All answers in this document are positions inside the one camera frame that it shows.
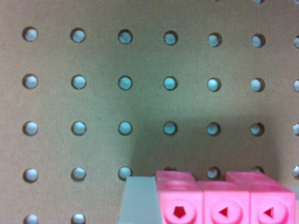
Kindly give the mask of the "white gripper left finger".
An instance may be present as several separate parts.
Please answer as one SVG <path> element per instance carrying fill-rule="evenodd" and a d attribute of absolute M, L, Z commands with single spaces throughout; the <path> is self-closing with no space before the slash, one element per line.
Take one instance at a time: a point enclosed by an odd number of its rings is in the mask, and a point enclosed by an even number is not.
<path fill-rule="evenodd" d="M 163 224 L 153 176 L 126 179 L 118 224 Z"/>

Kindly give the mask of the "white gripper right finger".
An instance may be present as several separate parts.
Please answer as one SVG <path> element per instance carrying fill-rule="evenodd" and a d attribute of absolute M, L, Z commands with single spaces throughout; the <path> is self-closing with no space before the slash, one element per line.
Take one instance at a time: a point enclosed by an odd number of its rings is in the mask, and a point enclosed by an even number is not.
<path fill-rule="evenodd" d="M 288 187 L 288 189 L 295 193 L 295 224 L 299 224 L 299 187 Z"/>

